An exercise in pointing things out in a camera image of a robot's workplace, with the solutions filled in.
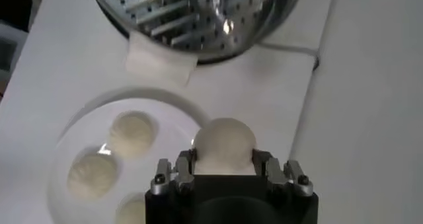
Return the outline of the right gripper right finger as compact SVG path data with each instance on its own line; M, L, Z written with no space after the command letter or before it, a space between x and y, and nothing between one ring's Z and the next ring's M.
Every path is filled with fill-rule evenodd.
M252 162L256 175L267 178L271 190L280 188L288 189L296 196L313 195L313 183L297 161L288 160L281 165L270 152L254 149Z

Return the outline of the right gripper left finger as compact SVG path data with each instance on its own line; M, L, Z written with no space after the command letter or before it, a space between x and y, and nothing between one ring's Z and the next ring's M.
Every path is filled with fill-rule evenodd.
M171 183L179 194L188 194L194 187L196 150L181 151L174 166L168 159L159 159L154 178L150 183L150 192L160 196L170 192Z

